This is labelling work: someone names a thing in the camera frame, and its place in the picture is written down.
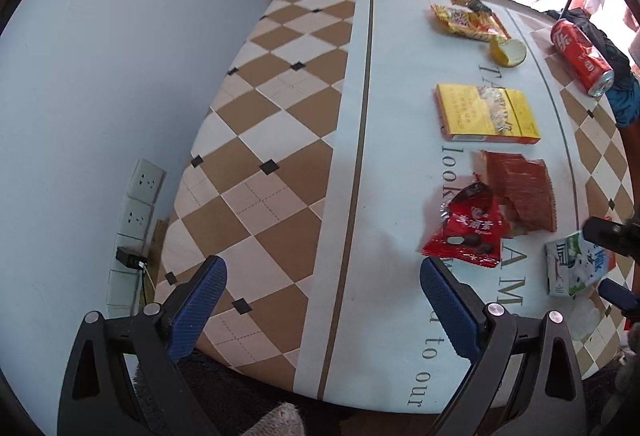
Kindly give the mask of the brown foil wrapper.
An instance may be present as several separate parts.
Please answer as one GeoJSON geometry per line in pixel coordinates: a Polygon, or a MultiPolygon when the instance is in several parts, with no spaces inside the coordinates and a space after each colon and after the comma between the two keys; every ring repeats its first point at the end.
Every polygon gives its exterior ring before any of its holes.
{"type": "Polygon", "coordinates": [[[552,183],[542,159],[482,150],[474,154],[473,169],[495,194],[506,237],[558,229],[552,183]]]}

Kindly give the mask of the black wall plug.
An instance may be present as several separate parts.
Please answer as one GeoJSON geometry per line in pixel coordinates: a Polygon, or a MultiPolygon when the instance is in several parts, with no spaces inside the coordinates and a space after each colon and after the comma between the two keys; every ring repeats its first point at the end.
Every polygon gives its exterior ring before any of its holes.
{"type": "Polygon", "coordinates": [[[128,247],[116,248],[115,259],[131,270],[144,270],[148,266],[148,259],[145,256],[128,247]]]}

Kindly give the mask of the yellow citrus peel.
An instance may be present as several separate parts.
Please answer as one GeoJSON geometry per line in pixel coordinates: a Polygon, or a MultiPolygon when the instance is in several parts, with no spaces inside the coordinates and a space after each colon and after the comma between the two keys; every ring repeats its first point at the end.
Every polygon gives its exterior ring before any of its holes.
{"type": "Polygon", "coordinates": [[[489,52],[491,58],[500,66],[515,67],[525,61],[527,48],[521,40],[494,36],[489,41],[489,52]]]}

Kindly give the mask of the orange snack bag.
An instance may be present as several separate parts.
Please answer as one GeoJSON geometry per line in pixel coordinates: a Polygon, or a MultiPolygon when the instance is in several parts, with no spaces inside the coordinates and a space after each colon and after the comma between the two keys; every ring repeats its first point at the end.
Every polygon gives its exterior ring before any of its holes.
{"type": "Polygon", "coordinates": [[[500,20],[493,13],[476,12],[435,3],[431,4],[431,10],[437,21],[450,34],[484,42],[489,42],[494,38],[502,40],[511,38],[500,20]]]}

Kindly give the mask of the red cola can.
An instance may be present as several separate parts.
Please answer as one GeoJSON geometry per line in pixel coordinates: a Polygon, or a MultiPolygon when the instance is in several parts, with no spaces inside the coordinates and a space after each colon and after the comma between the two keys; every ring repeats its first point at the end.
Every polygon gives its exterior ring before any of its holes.
{"type": "Polygon", "coordinates": [[[613,86],[614,70],[584,32],[566,18],[556,21],[551,41],[577,75],[588,96],[600,98],[613,86]]]}

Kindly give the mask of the pile of dark clothes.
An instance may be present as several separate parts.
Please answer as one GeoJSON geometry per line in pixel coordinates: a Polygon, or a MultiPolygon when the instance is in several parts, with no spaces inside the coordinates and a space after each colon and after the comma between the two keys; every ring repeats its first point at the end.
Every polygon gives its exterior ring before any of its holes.
{"type": "Polygon", "coordinates": [[[582,9],[568,10],[564,18],[576,25],[604,56],[614,72],[613,86],[606,96],[618,128],[634,125],[639,118],[639,81],[631,72],[627,55],[618,49],[605,32],[594,26],[589,15],[582,9]]]}

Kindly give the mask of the milk carton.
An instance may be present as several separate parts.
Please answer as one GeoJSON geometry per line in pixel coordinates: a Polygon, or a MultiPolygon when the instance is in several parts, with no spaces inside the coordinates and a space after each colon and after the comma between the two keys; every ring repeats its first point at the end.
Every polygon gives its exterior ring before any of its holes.
{"type": "Polygon", "coordinates": [[[546,243],[544,257],[553,297],[574,297],[615,267],[615,254],[587,241],[580,231],[546,243]]]}

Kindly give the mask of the clear plastic cup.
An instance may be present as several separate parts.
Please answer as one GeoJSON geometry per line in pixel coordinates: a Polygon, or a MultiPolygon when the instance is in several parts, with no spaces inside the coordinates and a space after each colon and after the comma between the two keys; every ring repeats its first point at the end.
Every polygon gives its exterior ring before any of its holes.
{"type": "Polygon", "coordinates": [[[605,304],[596,291],[577,297],[567,320],[574,341],[585,342],[597,330],[605,315],[605,304]]]}

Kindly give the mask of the yellow cigarette box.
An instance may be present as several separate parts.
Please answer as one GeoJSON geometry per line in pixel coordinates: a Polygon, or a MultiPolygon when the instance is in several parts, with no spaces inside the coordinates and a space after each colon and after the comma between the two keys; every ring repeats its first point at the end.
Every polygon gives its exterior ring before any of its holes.
{"type": "Polygon", "coordinates": [[[541,139],[532,108],[520,90],[438,84],[434,96],[447,140],[535,144],[541,139]]]}

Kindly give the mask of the white wall sockets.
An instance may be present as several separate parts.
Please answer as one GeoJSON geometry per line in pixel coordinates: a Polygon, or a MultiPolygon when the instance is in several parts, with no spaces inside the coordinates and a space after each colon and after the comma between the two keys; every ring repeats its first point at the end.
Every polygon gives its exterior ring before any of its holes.
{"type": "Polygon", "coordinates": [[[154,205],[165,179],[165,171],[139,159],[129,181],[108,276],[106,309],[109,317],[122,317],[134,312],[141,293],[142,277],[137,268],[128,268],[117,258],[119,248],[141,255],[149,233],[154,205]]]}

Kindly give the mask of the red snack wrapper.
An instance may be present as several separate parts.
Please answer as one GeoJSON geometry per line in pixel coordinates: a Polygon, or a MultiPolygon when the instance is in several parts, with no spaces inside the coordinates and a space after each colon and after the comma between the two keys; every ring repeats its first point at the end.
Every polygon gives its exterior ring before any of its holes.
{"type": "Polygon", "coordinates": [[[501,242],[509,227],[488,185],[481,181],[468,185],[442,207],[440,217],[442,224],[422,247],[423,255],[485,268],[499,265],[501,242]]]}

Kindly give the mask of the torn snack bag strip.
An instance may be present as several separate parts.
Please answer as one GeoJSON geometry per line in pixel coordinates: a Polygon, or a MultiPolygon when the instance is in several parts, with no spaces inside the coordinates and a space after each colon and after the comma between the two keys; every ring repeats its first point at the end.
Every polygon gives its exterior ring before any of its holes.
{"type": "Polygon", "coordinates": [[[455,6],[462,6],[462,8],[467,8],[475,13],[492,14],[491,8],[480,0],[450,0],[450,2],[455,6]]]}

